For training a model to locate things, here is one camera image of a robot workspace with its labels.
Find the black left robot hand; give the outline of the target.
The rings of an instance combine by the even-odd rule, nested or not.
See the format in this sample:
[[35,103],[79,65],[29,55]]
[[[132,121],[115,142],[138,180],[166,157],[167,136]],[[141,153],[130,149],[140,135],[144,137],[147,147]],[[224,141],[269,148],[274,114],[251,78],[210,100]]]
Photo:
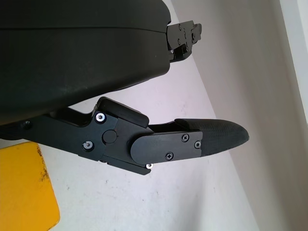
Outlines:
[[161,0],[3,0],[0,137],[25,139],[141,175],[249,140],[219,119],[149,118],[105,97],[168,72],[201,39]]

